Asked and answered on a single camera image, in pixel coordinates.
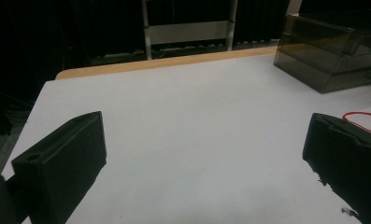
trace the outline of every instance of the table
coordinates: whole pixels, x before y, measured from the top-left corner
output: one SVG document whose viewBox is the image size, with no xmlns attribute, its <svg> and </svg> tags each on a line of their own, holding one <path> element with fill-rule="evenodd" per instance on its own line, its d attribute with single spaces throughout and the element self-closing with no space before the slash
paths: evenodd
<svg viewBox="0 0 371 224">
<path fill-rule="evenodd" d="M 107 165 L 68 223 L 360 223 L 302 150 L 312 113 L 371 112 L 371 86 L 320 94 L 273 60 L 47 82 L 9 160 L 101 110 Z M 3 175 L 13 175 L 10 164 Z"/>
</svg>

